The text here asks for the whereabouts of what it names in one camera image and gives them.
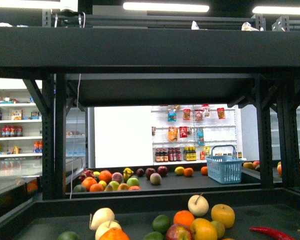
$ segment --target plastic shopping basket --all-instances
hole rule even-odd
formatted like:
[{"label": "plastic shopping basket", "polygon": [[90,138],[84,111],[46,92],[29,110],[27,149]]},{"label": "plastic shopping basket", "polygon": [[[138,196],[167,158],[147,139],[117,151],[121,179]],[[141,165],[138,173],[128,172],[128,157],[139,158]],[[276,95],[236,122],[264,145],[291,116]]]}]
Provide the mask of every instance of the plastic shopping basket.
[{"label": "plastic shopping basket", "polygon": [[[214,148],[218,147],[233,147],[232,156],[214,156]],[[214,146],[210,156],[205,157],[208,176],[221,184],[240,183],[243,160],[233,156],[236,156],[236,148],[233,145]]]}]

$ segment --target white cable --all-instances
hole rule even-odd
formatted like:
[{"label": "white cable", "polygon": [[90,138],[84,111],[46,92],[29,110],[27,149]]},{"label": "white cable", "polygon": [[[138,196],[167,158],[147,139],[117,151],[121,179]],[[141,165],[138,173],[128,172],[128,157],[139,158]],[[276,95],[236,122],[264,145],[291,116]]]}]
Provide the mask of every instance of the white cable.
[{"label": "white cable", "polygon": [[71,182],[70,182],[70,199],[72,198],[72,191],[73,191],[73,175],[74,175],[74,160],[75,160],[75,144],[76,144],[76,135],[77,135],[77,126],[78,126],[78,110],[79,110],[79,89],[80,89],[80,82],[81,82],[81,73],[79,73],[79,82],[77,87],[77,95],[76,95],[76,121],[75,121],[75,128],[74,128],[74,138],[73,138],[73,148],[72,148],[72,164],[71,164]]}]

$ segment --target ceiling light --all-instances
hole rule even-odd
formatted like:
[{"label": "ceiling light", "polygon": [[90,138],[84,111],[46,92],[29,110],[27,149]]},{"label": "ceiling light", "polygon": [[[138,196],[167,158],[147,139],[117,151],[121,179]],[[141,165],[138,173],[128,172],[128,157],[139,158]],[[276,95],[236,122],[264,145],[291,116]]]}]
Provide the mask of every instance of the ceiling light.
[{"label": "ceiling light", "polygon": [[254,14],[300,15],[300,7],[256,6],[252,12]]},{"label": "ceiling light", "polygon": [[60,9],[59,1],[0,0],[0,8]]},{"label": "ceiling light", "polygon": [[209,11],[207,5],[193,4],[172,4],[172,3],[142,3],[142,2],[125,2],[123,4],[125,10],[139,11],[168,11],[168,12],[197,12],[206,13]]}]

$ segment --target lime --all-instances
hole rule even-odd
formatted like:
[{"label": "lime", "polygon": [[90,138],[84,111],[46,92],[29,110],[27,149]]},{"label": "lime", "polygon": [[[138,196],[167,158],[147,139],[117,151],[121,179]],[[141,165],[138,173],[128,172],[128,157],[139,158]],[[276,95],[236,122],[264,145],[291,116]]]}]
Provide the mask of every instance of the lime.
[{"label": "lime", "polygon": [[166,215],[157,216],[152,222],[153,231],[165,234],[170,227],[170,218]]},{"label": "lime", "polygon": [[65,231],[58,236],[57,240],[81,240],[81,238],[74,231]]},{"label": "lime", "polygon": [[165,237],[158,231],[153,231],[145,235],[142,240],[164,240]]},{"label": "lime", "polygon": [[85,186],[83,186],[82,184],[78,184],[73,188],[73,193],[83,193],[86,192],[87,189]]}]

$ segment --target lemon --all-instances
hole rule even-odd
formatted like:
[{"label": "lemon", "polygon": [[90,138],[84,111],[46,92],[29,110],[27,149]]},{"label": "lemon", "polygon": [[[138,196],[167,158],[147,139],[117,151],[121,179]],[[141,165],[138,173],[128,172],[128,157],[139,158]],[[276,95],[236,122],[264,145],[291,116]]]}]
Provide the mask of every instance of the lemon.
[{"label": "lemon", "polygon": [[175,168],[174,172],[177,174],[177,175],[183,175],[184,174],[184,171],[185,171],[185,168],[183,166],[178,166]]},{"label": "lemon", "polygon": [[102,185],[103,189],[105,189],[106,186],[108,185],[108,184],[107,184],[105,181],[103,181],[103,180],[99,181],[99,184]]}]

